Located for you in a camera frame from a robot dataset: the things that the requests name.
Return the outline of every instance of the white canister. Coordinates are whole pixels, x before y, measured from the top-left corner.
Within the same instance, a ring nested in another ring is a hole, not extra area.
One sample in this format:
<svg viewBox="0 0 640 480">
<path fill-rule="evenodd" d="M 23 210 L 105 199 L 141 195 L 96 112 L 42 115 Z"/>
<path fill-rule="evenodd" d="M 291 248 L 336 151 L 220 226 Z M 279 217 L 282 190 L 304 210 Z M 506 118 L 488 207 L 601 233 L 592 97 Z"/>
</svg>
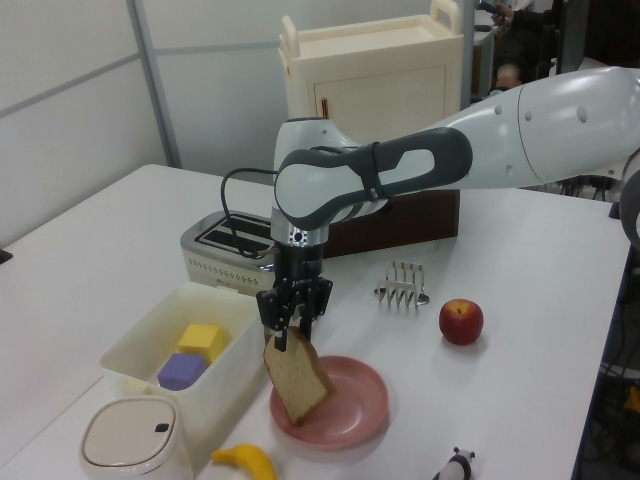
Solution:
<svg viewBox="0 0 640 480">
<path fill-rule="evenodd" d="M 159 396 L 131 397 L 103 407 L 82 439 L 80 461 L 92 480 L 192 480 L 182 420 Z"/>
</svg>

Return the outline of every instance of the slice of bread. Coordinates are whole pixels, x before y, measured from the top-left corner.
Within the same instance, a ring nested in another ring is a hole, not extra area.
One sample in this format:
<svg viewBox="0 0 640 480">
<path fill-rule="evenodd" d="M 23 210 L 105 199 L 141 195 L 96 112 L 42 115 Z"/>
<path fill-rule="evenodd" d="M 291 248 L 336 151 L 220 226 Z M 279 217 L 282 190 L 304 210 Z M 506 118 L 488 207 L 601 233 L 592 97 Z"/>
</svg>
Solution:
<svg viewBox="0 0 640 480">
<path fill-rule="evenodd" d="M 264 349 L 264 362 L 276 392 L 294 425 L 304 421 L 336 392 L 322 368 L 316 349 L 297 327 L 290 327 L 287 350 L 275 348 L 271 337 Z"/>
</svg>

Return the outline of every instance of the metal toast rack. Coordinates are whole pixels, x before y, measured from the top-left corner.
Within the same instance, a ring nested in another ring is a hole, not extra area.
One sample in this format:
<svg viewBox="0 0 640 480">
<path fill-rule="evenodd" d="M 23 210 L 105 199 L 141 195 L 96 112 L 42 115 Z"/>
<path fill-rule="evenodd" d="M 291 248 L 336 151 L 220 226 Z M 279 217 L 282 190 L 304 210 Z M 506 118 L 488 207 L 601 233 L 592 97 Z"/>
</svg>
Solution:
<svg viewBox="0 0 640 480">
<path fill-rule="evenodd" d="M 419 291 L 416 278 L 420 281 Z M 391 305 L 394 298 L 397 306 L 400 306 L 400 302 L 404 299 L 407 308 L 412 302 L 415 308 L 429 303 L 429 297 L 424 293 L 424 269 L 419 263 L 396 260 L 387 263 L 385 279 L 378 280 L 378 288 L 373 293 L 378 298 L 378 302 L 382 302 L 386 297 L 388 305 Z"/>
</svg>

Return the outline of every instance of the white plastic container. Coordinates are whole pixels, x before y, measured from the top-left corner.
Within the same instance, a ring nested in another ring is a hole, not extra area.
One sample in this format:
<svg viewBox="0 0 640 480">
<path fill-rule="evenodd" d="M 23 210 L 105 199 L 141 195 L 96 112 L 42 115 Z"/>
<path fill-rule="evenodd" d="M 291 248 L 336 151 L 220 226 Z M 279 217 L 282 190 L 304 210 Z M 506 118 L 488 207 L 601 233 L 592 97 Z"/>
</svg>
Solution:
<svg viewBox="0 0 640 480">
<path fill-rule="evenodd" d="M 80 463 L 92 480 L 192 480 L 176 405 L 158 396 L 104 406 L 82 439 Z"/>
<path fill-rule="evenodd" d="M 167 390 L 157 375 L 190 323 L 220 325 L 231 341 L 193 385 Z M 182 415 L 187 447 L 194 452 L 217 436 L 216 428 L 231 407 L 242 407 L 239 399 L 250 400 L 247 392 L 264 375 L 264 345 L 255 298 L 186 283 L 126 332 L 102 356 L 100 366 L 118 397 L 152 394 L 173 400 Z"/>
<path fill-rule="evenodd" d="M 291 118 L 331 118 L 369 143 L 415 133 L 460 110 L 462 13 L 453 0 L 432 0 L 430 15 L 306 31 L 289 17 L 282 23 Z"/>
</svg>

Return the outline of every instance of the banana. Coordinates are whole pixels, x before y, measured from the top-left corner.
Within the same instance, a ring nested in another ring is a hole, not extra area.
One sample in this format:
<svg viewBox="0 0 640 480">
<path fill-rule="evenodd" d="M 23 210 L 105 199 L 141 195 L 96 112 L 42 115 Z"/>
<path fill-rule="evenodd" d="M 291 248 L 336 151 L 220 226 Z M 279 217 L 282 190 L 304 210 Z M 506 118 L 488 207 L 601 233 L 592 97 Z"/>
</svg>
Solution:
<svg viewBox="0 0 640 480">
<path fill-rule="evenodd" d="M 251 443 L 241 443 L 228 450 L 216 450 L 211 454 L 216 463 L 240 467 L 251 473 L 253 480 L 278 480 L 269 457 Z"/>
</svg>

